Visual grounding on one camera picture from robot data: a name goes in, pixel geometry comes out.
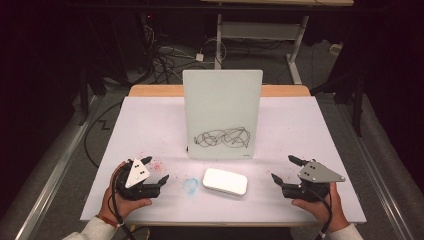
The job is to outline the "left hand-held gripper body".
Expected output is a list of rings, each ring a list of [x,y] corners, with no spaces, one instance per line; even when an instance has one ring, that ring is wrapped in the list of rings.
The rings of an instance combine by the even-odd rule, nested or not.
[[[160,188],[156,184],[145,184],[144,181],[150,176],[146,165],[141,159],[129,160],[118,171],[116,190],[126,200],[137,201],[140,199],[157,198]]]

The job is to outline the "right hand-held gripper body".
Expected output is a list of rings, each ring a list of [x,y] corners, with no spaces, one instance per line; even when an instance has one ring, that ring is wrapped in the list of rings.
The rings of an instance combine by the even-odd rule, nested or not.
[[[323,164],[311,160],[305,166],[300,166],[297,174],[299,184],[284,183],[281,187],[285,198],[302,199],[307,202],[318,202],[330,192],[330,182],[344,182],[346,178]]]

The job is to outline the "white eraser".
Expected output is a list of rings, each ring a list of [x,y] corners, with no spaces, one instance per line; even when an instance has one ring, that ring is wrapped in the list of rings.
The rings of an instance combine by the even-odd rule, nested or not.
[[[248,179],[241,174],[209,168],[205,171],[202,184],[208,189],[242,196],[247,191]]]

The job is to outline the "white drawing board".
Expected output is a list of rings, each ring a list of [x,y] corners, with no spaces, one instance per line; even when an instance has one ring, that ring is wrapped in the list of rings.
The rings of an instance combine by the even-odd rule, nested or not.
[[[261,70],[183,72],[189,157],[253,157],[262,78]]]

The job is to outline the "person's right hand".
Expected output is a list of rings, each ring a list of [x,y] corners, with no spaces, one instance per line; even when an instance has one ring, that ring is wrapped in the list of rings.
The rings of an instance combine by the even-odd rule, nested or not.
[[[309,212],[321,225],[326,226],[327,233],[343,229],[350,224],[344,215],[336,183],[331,182],[329,187],[330,193],[324,198],[324,203],[311,203],[301,199],[291,201],[293,206]]]

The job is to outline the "person's left hand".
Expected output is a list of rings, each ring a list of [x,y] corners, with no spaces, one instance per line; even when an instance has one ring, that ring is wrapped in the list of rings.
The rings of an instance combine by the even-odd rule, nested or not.
[[[119,194],[115,192],[115,180],[114,177],[119,171],[119,169],[124,166],[125,163],[122,162],[112,173],[110,184],[107,187],[104,197],[102,200],[102,205],[97,216],[101,220],[105,220],[107,223],[110,223],[112,226],[117,227],[122,224],[123,221],[135,210],[138,210],[142,207],[150,206],[152,204],[151,199],[140,199],[137,201],[130,201],[122,198]]]

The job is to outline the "wooden table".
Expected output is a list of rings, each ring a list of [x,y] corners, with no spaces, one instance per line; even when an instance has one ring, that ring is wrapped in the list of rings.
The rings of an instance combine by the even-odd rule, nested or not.
[[[131,97],[182,97],[182,85],[135,85],[130,89]],[[303,85],[265,85],[262,87],[264,97],[305,97],[309,96],[309,90]],[[189,226],[189,227],[298,227],[306,226],[306,223],[295,222],[151,222],[152,226]]]

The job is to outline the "black stand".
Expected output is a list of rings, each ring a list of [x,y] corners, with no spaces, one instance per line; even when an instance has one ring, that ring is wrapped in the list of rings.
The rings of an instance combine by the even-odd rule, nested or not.
[[[104,96],[106,87],[103,83],[103,78],[97,72],[96,68],[92,69],[88,66],[83,66],[79,72],[80,82],[80,120],[79,126],[82,126],[87,120],[89,114],[89,90],[95,96]]]
[[[352,127],[356,135],[361,137],[361,116],[364,92],[363,75],[348,72],[310,90],[312,96],[321,92],[332,92],[336,104],[353,104]]]

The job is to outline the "aluminium rail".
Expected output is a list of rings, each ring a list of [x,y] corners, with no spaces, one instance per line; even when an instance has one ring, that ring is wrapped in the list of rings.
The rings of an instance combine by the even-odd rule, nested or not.
[[[379,201],[392,225],[392,228],[396,233],[397,238],[399,240],[415,240],[412,232],[405,222],[399,205],[397,204],[394,196],[389,191],[388,186],[384,182],[382,174],[377,169],[377,166],[375,165],[363,139],[357,135],[356,130],[353,128],[351,123],[351,116],[347,107],[344,105],[338,105],[337,108],[341,118],[343,119],[343,122],[345,123],[350,135],[353,137],[353,140],[355,141],[355,144],[361,153],[360,161],[365,168],[365,172],[370,179],[371,185],[373,186],[376,195],[379,198]]]
[[[13,240],[34,238],[102,101],[102,96],[89,98],[88,113],[79,111],[71,118],[30,174],[14,202],[24,220],[12,235]]]

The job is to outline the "white metal desk frame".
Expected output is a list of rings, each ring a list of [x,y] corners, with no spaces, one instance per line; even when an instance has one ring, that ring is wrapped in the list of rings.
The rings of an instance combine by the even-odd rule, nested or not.
[[[215,68],[221,69],[223,60],[223,38],[255,39],[255,40],[285,40],[292,41],[292,51],[285,56],[291,79],[295,85],[302,85],[302,80],[296,66],[296,58],[307,28],[309,17],[303,16],[298,24],[255,23],[224,21],[223,15],[217,15]]]

